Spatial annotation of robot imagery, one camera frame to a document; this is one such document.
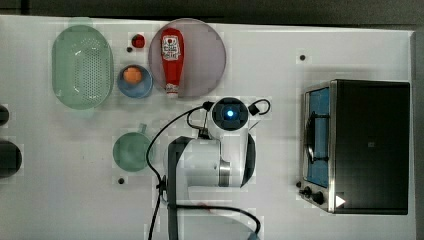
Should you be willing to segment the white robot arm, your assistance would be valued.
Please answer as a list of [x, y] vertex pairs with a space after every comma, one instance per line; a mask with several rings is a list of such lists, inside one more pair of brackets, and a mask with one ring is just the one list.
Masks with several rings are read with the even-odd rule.
[[196, 138], [180, 136], [164, 158], [169, 240], [259, 240], [261, 223], [235, 207], [196, 205], [191, 187], [243, 187], [252, 177], [256, 144], [250, 118], [260, 113], [235, 97], [206, 102], [206, 126]]

